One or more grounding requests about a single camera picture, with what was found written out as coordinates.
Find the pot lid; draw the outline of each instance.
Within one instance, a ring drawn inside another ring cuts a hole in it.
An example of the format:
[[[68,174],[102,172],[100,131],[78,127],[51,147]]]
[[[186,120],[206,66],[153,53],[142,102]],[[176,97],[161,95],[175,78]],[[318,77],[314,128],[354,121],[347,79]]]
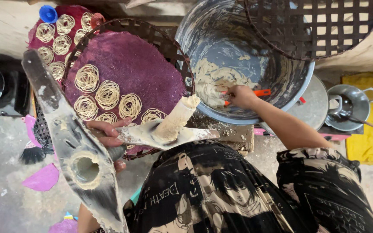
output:
[[[322,127],[326,119],[329,109],[329,99],[326,87],[315,74],[312,75],[312,79],[306,91],[303,93],[302,98],[306,103],[295,103],[287,113],[297,117],[315,130],[318,130]],[[260,123],[260,126],[270,134],[275,135],[266,122]]]

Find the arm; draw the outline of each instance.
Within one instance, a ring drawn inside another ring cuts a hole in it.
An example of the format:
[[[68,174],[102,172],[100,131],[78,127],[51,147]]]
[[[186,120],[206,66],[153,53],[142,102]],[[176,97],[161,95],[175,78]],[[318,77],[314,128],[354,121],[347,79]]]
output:
[[[123,119],[114,123],[113,125],[104,121],[89,121],[87,122],[87,127],[91,129],[103,130],[107,136],[99,138],[99,141],[105,146],[117,147],[122,145],[122,142],[116,139],[118,133],[114,128],[126,126],[131,122],[131,118]],[[114,168],[116,169],[116,173],[119,173],[126,168],[126,164],[123,161],[115,161]],[[78,217],[77,229],[79,233],[90,233],[100,228],[100,224],[83,203],[80,205]]]
[[[249,87],[235,85],[228,90],[228,94],[233,94],[230,101],[236,106],[256,112],[288,150],[303,147],[332,147],[312,127],[258,98]]]

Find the steel pot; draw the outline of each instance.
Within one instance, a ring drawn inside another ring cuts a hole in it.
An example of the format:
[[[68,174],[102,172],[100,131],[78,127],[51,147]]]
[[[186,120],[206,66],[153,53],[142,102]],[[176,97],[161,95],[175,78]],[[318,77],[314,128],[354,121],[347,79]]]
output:
[[[366,121],[370,113],[370,103],[373,102],[373,100],[369,100],[366,96],[366,91],[373,91],[373,88],[370,87],[361,90],[351,85],[340,84],[331,87],[327,92],[329,94],[340,95],[342,101],[339,101],[339,107],[352,116]],[[325,122],[327,125],[341,131],[355,130],[363,125],[361,123],[350,121],[348,117],[342,116],[338,112],[328,114]]]

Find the black printed shirt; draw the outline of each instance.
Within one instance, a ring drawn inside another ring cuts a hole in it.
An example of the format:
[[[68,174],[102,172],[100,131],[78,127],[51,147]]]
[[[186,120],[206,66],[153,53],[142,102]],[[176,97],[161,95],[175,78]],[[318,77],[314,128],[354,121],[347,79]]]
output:
[[[212,140],[176,147],[148,174],[124,213],[131,232],[373,233],[359,162],[331,148],[277,154],[278,187]]]

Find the noodle dough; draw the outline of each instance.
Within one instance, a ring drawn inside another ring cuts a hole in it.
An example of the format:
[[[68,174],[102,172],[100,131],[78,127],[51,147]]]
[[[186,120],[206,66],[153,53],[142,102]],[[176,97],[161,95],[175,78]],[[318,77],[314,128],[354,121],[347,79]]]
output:
[[[218,67],[215,63],[201,59],[192,69],[195,73],[195,90],[198,97],[211,108],[224,107],[225,101],[220,98],[222,91],[234,85],[246,85],[251,89],[259,87],[242,73],[230,67]]]

